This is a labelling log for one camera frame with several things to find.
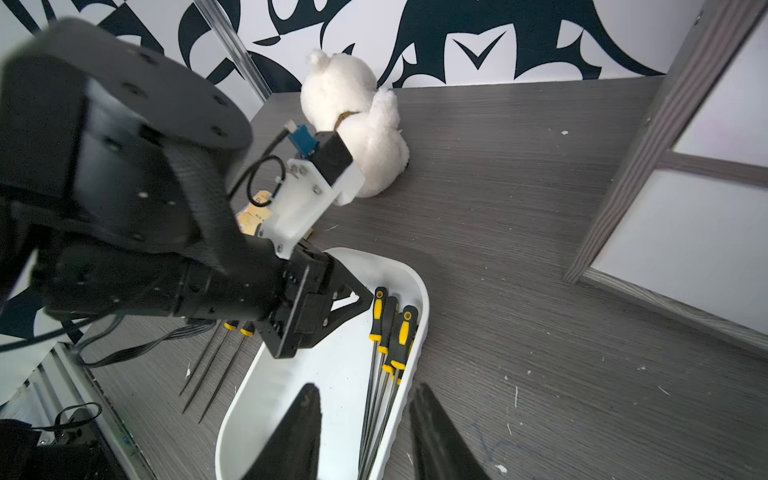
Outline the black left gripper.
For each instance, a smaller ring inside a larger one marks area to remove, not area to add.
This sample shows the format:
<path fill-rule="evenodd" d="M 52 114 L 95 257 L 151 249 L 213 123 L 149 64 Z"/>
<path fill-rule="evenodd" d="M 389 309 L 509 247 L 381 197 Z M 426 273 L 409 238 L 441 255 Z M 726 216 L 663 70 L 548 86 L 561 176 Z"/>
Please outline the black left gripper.
<path fill-rule="evenodd" d="M 288 359 L 317 346 L 373 302 L 372 291 L 340 260 L 306 241 L 288 260 L 274 256 L 264 239 L 246 242 L 255 259 L 233 274 L 186 263 L 174 316 L 251 321 L 271 355 Z"/>

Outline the yellow black file tool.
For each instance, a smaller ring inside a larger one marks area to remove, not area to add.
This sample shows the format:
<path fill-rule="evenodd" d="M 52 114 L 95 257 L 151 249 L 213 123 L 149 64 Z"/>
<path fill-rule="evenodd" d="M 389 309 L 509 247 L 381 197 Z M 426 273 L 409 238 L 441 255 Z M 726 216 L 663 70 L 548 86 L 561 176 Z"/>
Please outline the yellow black file tool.
<path fill-rule="evenodd" d="M 226 342 L 226 339 L 229 336 L 229 333 L 235 331 L 239 327 L 239 324 L 240 324 L 240 322 L 236 321 L 236 320 L 226 321 L 224 323 L 225 333 L 224 333 L 222 339 L 220 340 L 220 342 L 218 343 L 218 345 L 216 346 L 216 348 L 214 349 L 211 358 L 208 360 L 206 366 L 204 367 L 204 370 L 203 370 L 203 372 L 202 372 L 202 374 L 201 374 L 201 376 L 200 376 L 200 378 L 198 380 L 197 385 L 193 388 L 192 393 L 190 394 L 189 398 L 187 399 L 186 403 L 184 404 L 184 407 L 182 408 L 182 411 L 181 411 L 182 414 L 184 414 L 187 411 L 187 409 L 189 408 L 190 404 L 195 399 L 199 389 L 203 385 L 203 383 L 204 383 L 204 381 L 205 381 L 205 379 L 206 379 L 206 377 L 207 377 L 211 367 L 213 366 L 213 364 L 214 364 L 214 362 L 215 362 L 219 352 L 221 351 L 222 347 L 224 346 L 224 344 Z"/>
<path fill-rule="evenodd" d="M 211 334 L 211 337 L 208 339 L 207 343 L 205 344 L 204 348 L 202 349 L 202 351 L 201 351 L 201 352 L 200 352 L 200 354 L 198 355 L 197 359 L 196 359 L 196 360 L 195 360 L 195 362 L 192 364 L 191 368 L 190 368 L 190 369 L 187 371 L 187 374 L 186 374 L 186 377 L 185 377 L 185 381 L 184 381 L 184 384 L 183 384 L 183 386 L 182 386 L 181 390 L 179 391 L 179 396 L 181 396 L 181 395 L 183 394 L 183 392 L 184 392 L 184 391 L 185 391 L 185 389 L 187 388 L 188 384 L 189 384 L 189 383 L 190 383 L 190 381 L 192 380 L 193 376 L 194 376 L 194 375 L 195 375 L 195 373 L 197 372 L 197 370 L 198 370 L 198 368 L 199 368 L 199 366 L 200 366 L 200 363 L 202 362 L 202 360 L 203 360 L 203 358 L 205 357 L 206 353 L 207 353 L 207 352 L 208 352 L 208 350 L 210 349 L 210 346 L 211 346 L 211 344 L 212 344 L 212 342 L 213 342 L 213 340 L 214 340 L 214 338 L 215 338 L 215 335 L 216 335 L 216 332 L 213 332 L 213 333 Z"/>
<path fill-rule="evenodd" d="M 222 388 L 222 386 L 223 386 L 227 376 L 229 375 L 230 371 L 232 370 L 232 367 L 233 367 L 233 365 L 234 365 L 234 363 L 235 363 L 239 353 L 241 352 L 244 343 L 246 342 L 246 340 L 248 338 L 250 338 L 250 337 L 252 337 L 254 335 L 255 330 L 256 330 L 256 326 L 255 326 L 255 323 L 252 322 L 252 321 L 247 322 L 245 324 L 245 326 L 240 330 L 242 338 L 241 338 L 237 348 L 235 349 L 234 353 L 232 354 L 229 362 L 227 363 L 226 368 L 225 368 L 224 372 L 222 373 L 222 375 L 221 375 L 221 377 L 219 379 L 219 382 L 216 385 L 214 391 L 212 392 L 212 394 L 211 394 L 211 396 L 210 396 L 206 406 L 204 407 L 204 409 L 203 409 L 203 411 L 202 411 L 202 413 L 201 413 L 201 415 L 200 415 L 200 417 L 198 419 L 198 423 L 201 423 L 202 420 L 205 418 L 205 416 L 206 416 L 207 412 L 209 411 L 211 405 L 216 400 L 216 397 L 218 396 L 218 394 L 219 394 L 219 392 L 220 392 L 220 390 L 221 390 L 221 388 Z"/>

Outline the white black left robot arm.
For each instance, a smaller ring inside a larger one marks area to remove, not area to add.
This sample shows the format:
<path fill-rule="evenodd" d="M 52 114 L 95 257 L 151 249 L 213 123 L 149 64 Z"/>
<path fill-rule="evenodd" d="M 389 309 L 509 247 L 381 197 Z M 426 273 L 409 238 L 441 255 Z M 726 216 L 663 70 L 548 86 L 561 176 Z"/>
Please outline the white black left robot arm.
<path fill-rule="evenodd" d="M 306 241 L 364 178 L 334 131 L 287 123 L 268 218 L 243 233 L 243 112 L 190 69 L 68 18 L 1 69 L 1 311 L 27 285 L 66 335 L 107 316 L 251 322 L 291 358 L 371 306 L 371 290 Z"/>

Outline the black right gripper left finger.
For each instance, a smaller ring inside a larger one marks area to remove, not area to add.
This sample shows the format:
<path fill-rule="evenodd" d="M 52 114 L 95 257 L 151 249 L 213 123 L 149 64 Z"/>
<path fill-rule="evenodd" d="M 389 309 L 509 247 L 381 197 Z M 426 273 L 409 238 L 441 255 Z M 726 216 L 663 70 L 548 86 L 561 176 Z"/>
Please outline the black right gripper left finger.
<path fill-rule="evenodd" d="M 243 479 L 317 479 L 321 425 L 320 392 L 307 383 Z"/>

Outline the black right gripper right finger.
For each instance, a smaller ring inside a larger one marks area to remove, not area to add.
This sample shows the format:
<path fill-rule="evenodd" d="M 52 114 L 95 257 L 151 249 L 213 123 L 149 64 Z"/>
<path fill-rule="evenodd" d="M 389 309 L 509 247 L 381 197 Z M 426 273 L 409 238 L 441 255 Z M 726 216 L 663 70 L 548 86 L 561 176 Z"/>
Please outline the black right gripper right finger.
<path fill-rule="evenodd" d="M 416 387 L 409 414 L 416 479 L 489 479 L 428 384 Z"/>

